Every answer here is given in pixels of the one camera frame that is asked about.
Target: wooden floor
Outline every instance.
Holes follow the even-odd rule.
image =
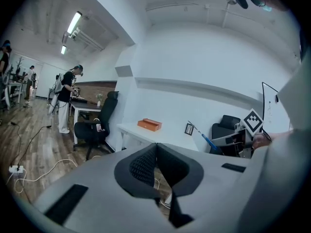
[[[17,123],[20,127],[18,133],[21,137],[20,153],[18,158],[14,161],[14,165],[17,165],[20,158],[25,152],[27,145],[31,138],[40,130],[43,126],[52,125],[51,128],[43,128],[40,133],[31,142],[26,155],[20,161],[20,164],[27,170],[27,179],[35,180],[42,174],[48,172],[57,161],[62,159],[71,159],[78,166],[83,164],[86,158],[86,148],[78,148],[73,152],[73,114],[69,117],[69,134],[60,134],[58,131],[58,116],[53,114],[48,116],[47,100],[34,99],[29,105],[32,108],[23,108],[24,100],[21,99],[21,103],[17,104],[9,111],[5,111],[0,114],[3,122],[0,126],[0,171],[4,182],[7,182],[10,177],[8,172],[9,165],[13,158],[17,155],[19,150],[19,137],[17,135],[18,126],[13,126],[10,122]],[[95,155],[109,154],[109,150],[99,151],[92,150],[90,158]],[[30,202],[36,200],[36,198],[54,181],[61,178],[66,173],[75,168],[74,164],[70,161],[60,162],[56,168],[53,169],[48,175],[41,178],[37,182],[25,182],[24,188],[27,193],[27,197]],[[162,197],[162,201],[171,192],[170,187],[166,183],[163,175],[159,170],[155,170],[155,178],[160,181],[159,192]],[[17,176],[13,176],[9,183],[8,188],[15,194],[14,183]],[[20,183],[17,183],[17,190],[21,190]],[[17,194],[18,196],[27,199],[25,192]],[[169,210],[164,206],[159,206],[162,213],[168,216]]]

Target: office chair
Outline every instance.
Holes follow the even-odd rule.
[[[220,123],[214,123],[212,126],[212,139],[220,138],[234,133],[234,125],[239,123],[241,119],[235,116],[223,115]],[[211,154],[236,156],[234,146],[218,147],[216,150],[210,149]]]
[[[116,108],[118,103],[118,91],[111,91],[107,94],[107,98],[104,105],[98,115],[99,121],[84,121],[77,122],[74,125],[74,133],[78,139],[83,139],[85,143],[74,144],[73,151],[76,147],[88,146],[88,151],[86,154],[86,160],[89,159],[92,148],[98,148],[99,144],[105,144],[105,139],[110,134],[109,130],[109,119]],[[98,132],[96,124],[101,124],[104,131]]]

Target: blue handle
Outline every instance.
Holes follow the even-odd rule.
[[[210,141],[210,139],[208,139],[204,134],[202,134],[202,137],[207,141],[207,143],[213,148],[213,149],[217,149],[217,147],[214,145],[214,143],[212,143]]]

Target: wall shelf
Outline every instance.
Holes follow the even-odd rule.
[[[229,90],[220,86],[214,86],[204,83],[189,82],[183,80],[172,80],[162,78],[135,77],[138,88],[154,89],[167,92],[180,93],[189,96],[206,97],[206,94],[212,95],[208,99],[225,97],[229,100],[239,100],[250,104],[253,107],[263,106],[262,93],[245,89],[244,91]]]

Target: woman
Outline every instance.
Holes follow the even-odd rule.
[[[73,90],[72,81],[76,75],[83,75],[83,66],[77,65],[73,69],[65,73],[62,85],[64,86],[59,93],[57,99],[59,100],[58,110],[58,129],[60,133],[68,134],[69,129],[67,127],[68,122],[68,102],[70,99],[70,93],[77,96],[78,94]]]
[[[3,53],[3,56],[0,60],[0,97],[2,99],[2,93],[4,89],[3,85],[3,78],[4,78],[4,73],[9,65],[9,58],[10,58],[10,53],[12,51],[11,49],[11,43],[9,40],[6,40],[0,50]]]

